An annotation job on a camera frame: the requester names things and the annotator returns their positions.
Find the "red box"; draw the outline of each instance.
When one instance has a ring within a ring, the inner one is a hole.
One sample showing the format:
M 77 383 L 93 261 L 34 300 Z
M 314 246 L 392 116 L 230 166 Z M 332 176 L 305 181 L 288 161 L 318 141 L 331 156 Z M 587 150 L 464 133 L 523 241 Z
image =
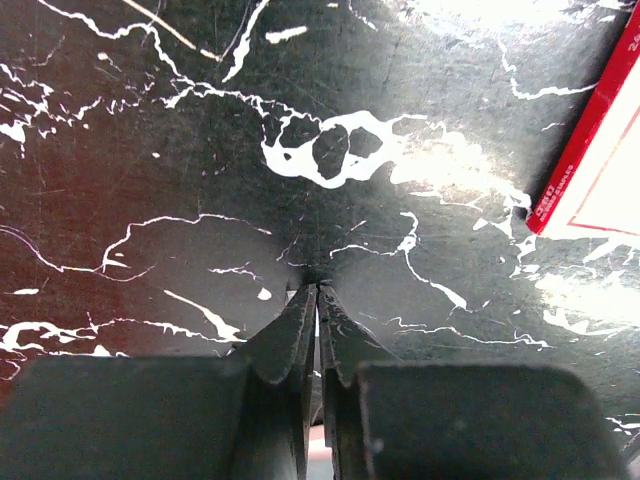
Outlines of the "red box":
M 534 233 L 550 238 L 640 236 L 639 56 L 637 7 L 527 220 Z

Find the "table surface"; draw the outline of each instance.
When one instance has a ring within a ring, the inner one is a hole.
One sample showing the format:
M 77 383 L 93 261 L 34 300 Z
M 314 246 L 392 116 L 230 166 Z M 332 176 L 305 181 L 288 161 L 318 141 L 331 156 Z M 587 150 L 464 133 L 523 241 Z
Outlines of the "table surface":
M 0 1 L 2 398 L 330 280 L 401 358 L 563 366 L 637 434 L 639 252 L 524 225 L 630 5 L 500 5 Z

